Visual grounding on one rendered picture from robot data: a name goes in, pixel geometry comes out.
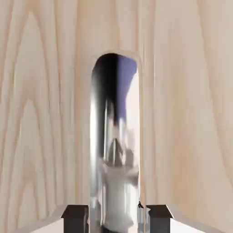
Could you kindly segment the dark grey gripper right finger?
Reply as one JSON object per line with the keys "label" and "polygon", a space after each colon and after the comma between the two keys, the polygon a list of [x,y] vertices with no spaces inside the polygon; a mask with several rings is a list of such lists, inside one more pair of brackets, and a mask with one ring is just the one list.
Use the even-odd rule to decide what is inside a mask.
{"label": "dark grey gripper right finger", "polygon": [[173,205],[147,205],[145,233],[219,233],[219,230],[187,218]]}

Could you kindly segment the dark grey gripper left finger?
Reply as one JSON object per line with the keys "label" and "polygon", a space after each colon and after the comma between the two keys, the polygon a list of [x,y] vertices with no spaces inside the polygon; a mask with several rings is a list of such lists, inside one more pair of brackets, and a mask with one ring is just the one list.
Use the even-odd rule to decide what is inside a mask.
{"label": "dark grey gripper left finger", "polygon": [[17,233],[89,233],[87,205],[60,205],[51,216],[20,228]]}

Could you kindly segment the curved shiny metal drawer handle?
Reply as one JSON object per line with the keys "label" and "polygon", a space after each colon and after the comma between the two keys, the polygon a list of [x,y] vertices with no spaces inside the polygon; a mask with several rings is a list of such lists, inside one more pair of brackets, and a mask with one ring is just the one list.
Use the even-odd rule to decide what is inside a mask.
{"label": "curved shiny metal drawer handle", "polygon": [[136,233],[140,103],[135,60],[106,53],[91,75],[90,233]]}

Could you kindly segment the light wood drawer front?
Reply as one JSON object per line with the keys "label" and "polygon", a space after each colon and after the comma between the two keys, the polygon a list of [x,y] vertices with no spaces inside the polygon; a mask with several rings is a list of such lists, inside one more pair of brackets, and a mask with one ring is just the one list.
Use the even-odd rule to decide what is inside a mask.
{"label": "light wood drawer front", "polygon": [[233,233],[233,0],[0,0],[0,233],[89,203],[111,51],[138,62],[142,202]]}

